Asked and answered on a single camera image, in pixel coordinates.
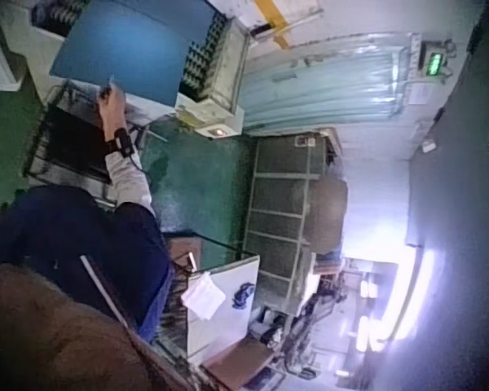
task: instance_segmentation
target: white sleeve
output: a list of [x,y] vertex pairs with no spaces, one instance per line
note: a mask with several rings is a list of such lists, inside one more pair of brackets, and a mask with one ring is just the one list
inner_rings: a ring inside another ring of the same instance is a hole
[[113,152],[105,156],[105,163],[117,194],[117,206],[124,202],[140,204],[156,216],[151,206],[152,197],[147,178],[145,173],[139,170],[141,169],[139,154],[134,152],[131,161],[129,157],[123,157],[120,152]]

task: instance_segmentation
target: blue board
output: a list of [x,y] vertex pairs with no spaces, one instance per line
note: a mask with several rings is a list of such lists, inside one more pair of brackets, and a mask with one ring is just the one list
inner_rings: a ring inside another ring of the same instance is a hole
[[117,2],[161,22],[187,41],[205,43],[214,9],[203,0],[106,0]]
[[174,106],[189,41],[116,2],[92,2],[52,65],[51,75],[105,86]]

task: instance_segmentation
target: person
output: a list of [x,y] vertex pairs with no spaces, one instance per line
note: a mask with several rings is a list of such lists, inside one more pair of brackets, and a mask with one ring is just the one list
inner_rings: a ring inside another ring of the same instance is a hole
[[[109,89],[98,98],[106,142],[127,126],[123,91]],[[20,389],[103,389],[100,380],[128,389],[151,378],[187,389],[147,345],[173,267],[139,155],[114,151],[105,163],[112,213],[82,189],[46,186],[0,217],[0,377]]]

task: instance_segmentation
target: transparent plastic sheet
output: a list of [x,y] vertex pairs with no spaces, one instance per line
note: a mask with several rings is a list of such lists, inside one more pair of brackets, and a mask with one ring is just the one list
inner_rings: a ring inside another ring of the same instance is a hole
[[363,34],[299,46],[248,66],[244,131],[383,121],[398,113],[412,34]]

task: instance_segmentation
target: dark blue jacket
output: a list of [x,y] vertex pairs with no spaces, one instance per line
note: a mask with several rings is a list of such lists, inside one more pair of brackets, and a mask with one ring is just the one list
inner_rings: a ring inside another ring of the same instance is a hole
[[150,340],[173,268],[148,210],[125,203],[108,213],[82,189],[48,186],[30,189],[0,218],[0,264],[27,266],[115,319],[82,265],[83,255],[129,323]]

